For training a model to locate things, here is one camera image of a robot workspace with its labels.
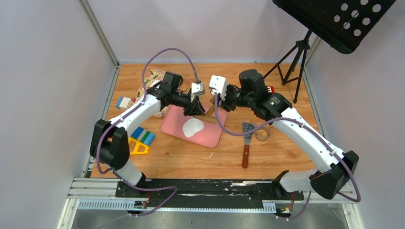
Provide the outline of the white dough ball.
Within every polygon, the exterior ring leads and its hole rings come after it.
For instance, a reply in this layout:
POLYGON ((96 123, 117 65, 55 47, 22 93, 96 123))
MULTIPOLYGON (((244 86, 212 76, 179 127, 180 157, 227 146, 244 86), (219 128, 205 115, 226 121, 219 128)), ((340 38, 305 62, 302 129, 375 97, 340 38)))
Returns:
POLYGON ((194 136, 197 132, 203 130, 203 128, 204 123, 201 120, 197 118, 191 118, 183 124, 182 131, 185 137, 190 138, 194 136))

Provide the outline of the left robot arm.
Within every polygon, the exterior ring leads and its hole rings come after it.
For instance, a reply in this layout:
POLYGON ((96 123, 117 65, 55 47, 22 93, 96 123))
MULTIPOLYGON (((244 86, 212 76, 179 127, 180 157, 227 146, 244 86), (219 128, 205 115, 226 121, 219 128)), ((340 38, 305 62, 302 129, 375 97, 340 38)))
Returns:
POLYGON ((135 197, 146 192, 146 184, 141 181, 145 176, 129 160, 130 135, 154 114, 163 108, 173 105, 183 108, 185 116, 205 115, 199 96, 204 94, 201 81, 192 83, 188 93, 179 91, 183 77, 166 72, 161 81, 154 84, 144 96, 121 115, 109 121, 100 119, 96 122, 90 156, 97 159, 127 181, 128 191, 135 197))

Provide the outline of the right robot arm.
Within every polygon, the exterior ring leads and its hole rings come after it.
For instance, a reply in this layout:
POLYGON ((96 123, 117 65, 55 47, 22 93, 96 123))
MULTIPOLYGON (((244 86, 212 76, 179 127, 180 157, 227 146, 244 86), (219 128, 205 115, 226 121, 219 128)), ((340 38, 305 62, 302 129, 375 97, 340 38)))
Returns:
POLYGON ((237 107, 250 108, 256 117, 265 121, 254 131, 272 125, 298 145, 316 166, 311 170, 282 172, 272 187, 275 197, 285 199, 295 191, 314 191, 325 199, 333 199, 336 195, 349 198, 341 189, 351 181, 356 198, 350 200, 360 202, 353 176, 359 156, 354 151, 342 150, 317 132, 287 98, 265 84, 264 77, 256 69, 241 72, 239 82, 240 86, 236 86, 222 76, 211 76, 209 88, 214 108, 228 112, 237 107))

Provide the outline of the pink plastic tray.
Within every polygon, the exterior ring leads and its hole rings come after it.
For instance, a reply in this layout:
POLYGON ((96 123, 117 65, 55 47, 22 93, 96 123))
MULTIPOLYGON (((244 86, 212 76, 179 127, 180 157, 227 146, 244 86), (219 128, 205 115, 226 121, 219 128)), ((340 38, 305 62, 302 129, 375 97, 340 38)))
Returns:
POLYGON ((187 138, 183 134, 182 126, 183 124, 193 118, 192 116, 184 116, 183 108, 170 105, 168 111, 164 116, 160 130, 161 132, 190 141, 208 148, 214 148, 218 145, 220 137, 222 135, 222 128, 216 123, 211 124, 204 122, 203 130, 197 132, 194 136, 187 138))

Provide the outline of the wooden double-ended roller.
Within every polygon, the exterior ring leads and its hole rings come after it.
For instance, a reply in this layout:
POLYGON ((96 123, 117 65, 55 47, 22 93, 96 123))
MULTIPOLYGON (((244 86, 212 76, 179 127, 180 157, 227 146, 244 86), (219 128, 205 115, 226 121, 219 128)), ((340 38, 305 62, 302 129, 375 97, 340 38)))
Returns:
POLYGON ((209 110, 204 115, 194 115, 193 118, 199 119, 200 121, 204 121, 211 124, 216 124, 217 120, 215 116, 212 116, 215 111, 214 106, 211 106, 209 110))

